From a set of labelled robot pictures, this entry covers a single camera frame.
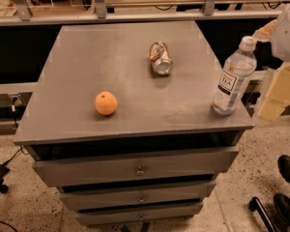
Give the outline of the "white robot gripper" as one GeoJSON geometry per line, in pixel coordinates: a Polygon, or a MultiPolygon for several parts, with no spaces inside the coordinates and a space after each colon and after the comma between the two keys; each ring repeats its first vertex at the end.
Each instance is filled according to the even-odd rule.
{"type": "Polygon", "coordinates": [[[257,112],[259,118],[272,122],[290,105],[290,3],[277,20],[274,19],[257,29],[252,37],[261,43],[271,40],[272,54],[285,61],[274,71],[257,112]]]}

